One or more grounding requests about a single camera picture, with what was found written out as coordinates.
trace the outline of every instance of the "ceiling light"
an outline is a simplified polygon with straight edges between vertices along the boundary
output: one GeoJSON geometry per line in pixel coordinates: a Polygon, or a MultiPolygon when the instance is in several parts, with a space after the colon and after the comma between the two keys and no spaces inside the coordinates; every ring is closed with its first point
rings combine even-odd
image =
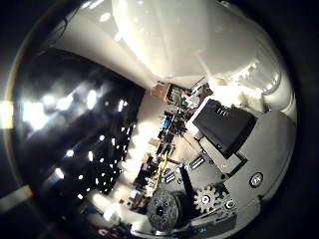
{"type": "Polygon", "coordinates": [[[111,13],[102,14],[100,17],[100,22],[106,22],[111,18],[111,13]]]}
{"type": "Polygon", "coordinates": [[[94,9],[96,7],[98,7],[101,3],[103,3],[104,0],[97,0],[94,3],[92,3],[92,5],[90,6],[90,9],[94,9]]]}
{"type": "Polygon", "coordinates": [[[63,173],[63,171],[61,170],[60,167],[57,167],[56,170],[55,170],[55,172],[56,172],[56,174],[58,175],[58,177],[59,177],[60,179],[63,179],[63,178],[64,178],[64,173],[63,173]]]}
{"type": "Polygon", "coordinates": [[[71,149],[69,149],[69,150],[67,151],[67,156],[68,156],[68,157],[72,157],[73,155],[74,155],[74,151],[71,150],[71,149]]]}
{"type": "Polygon", "coordinates": [[[91,1],[85,2],[81,8],[87,8],[91,4],[91,1]]]}
{"type": "Polygon", "coordinates": [[[25,103],[22,121],[26,121],[34,130],[39,130],[48,122],[42,103],[25,103]]]}
{"type": "Polygon", "coordinates": [[[119,101],[119,112],[122,111],[123,106],[124,106],[124,101],[123,101],[123,100],[120,100],[120,101],[119,101]]]}
{"type": "Polygon", "coordinates": [[[65,98],[59,99],[57,103],[57,109],[60,111],[66,111],[70,107],[72,101],[73,101],[72,96],[67,96],[65,98]]]}
{"type": "Polygon", "coordinates": [[[94,90],[90,90],[87,97],[87,107],[89,110],[94,108],[94,105],[97,103],[97,93],[94,90]]]}
{"type": "Polygon", "coordinates": [[[50,95],[46,95],[43,97],[42,101],[44,105],[51,106],[55,102],[55,99],[50,95]]]}
{"type": "Polygon", "coordinates": [[[88,153],[88,158],[89,158],[89,161],[93,161],[93,153],[91,151],[89,151],[88,153]]]}

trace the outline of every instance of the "black gear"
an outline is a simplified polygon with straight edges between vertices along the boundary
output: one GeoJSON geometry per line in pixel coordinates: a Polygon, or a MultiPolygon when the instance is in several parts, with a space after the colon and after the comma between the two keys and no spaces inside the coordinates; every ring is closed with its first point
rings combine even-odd
{"type": "Polygon", "coordinates": [[[194,204],[196,209],[200,210],[200,213],[204,211],[210,212],[215,209],[216,204],[219,202],[219,193],[214,187],[206,186],[196,192],[194,196],[194,204]]]}

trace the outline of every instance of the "white ceiling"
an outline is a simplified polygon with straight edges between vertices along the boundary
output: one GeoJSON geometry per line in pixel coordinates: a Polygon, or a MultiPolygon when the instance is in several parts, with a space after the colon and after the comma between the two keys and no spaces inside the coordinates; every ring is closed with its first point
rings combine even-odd
{"type": "Polygon", "coordinates": [[[96,0],[80,8],[55,47],[149,89],[157,81],[189,88],[202,76],[237,71],[255,42],[243,19],[215,1],[96,0]]]}

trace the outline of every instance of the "cable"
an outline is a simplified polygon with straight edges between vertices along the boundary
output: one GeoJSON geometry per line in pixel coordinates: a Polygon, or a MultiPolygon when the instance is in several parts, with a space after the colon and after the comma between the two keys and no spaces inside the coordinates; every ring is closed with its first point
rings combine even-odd
{"type": "Polygon", "coordinates": [[[64,35],[64,33],[67,30],[67,27],[69,25],[69,23],[72,21],[72,19],[75,17],[75,15],[78,13],[80,7],[78,7],[77,9],[74,10],[73,14],[71,15],[71,17],[69,17],[69,19],[67,17],[63,17],[63,21],[64,21],[64,25],[59,27],[58,29],[54,30],[53,32],[51,32],[49,34],[49,36],[47,37],[47,42],[49,42],[48,44],[44,43],[45,47],[44,49],[40,49],[39,54],[37,56],[40,56],[41,54],[45,53],[47,51],[47,49],[51,48],[52,46],[54,46],[64,35]],[[57,34],[60,30],[62,29],[62,32],[58,35],[58,37],[56,39],[54,39],[51,43],[50,43],[50,38],[52,38],[55,34],[57,34]]]}

